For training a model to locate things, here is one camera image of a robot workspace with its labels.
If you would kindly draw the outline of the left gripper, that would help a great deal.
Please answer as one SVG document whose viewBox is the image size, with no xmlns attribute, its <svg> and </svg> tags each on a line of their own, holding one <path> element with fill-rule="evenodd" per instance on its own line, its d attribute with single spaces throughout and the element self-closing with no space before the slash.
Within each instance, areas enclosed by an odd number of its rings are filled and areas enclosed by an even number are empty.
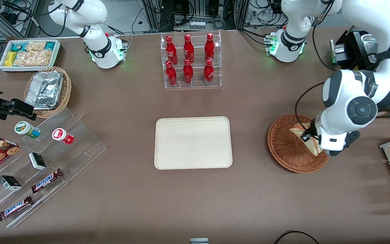
<svg viewBox="0 0 390 244">
<path fill-rule="evenodd" d="M 319 135 L 316 128 L 312 128 L 312 134 L 308 131 L 303 131 L 303 133 L 301 134 L 301 139 L 303 142 L 307 142 L 313 136 L 317 140 L 317 143 L 322 150 L 342 151 L 344 148 L 347 133 L 343 133 L 340 135 L 330 135 L 327 133 L 322 133 Z"/>
</svg>

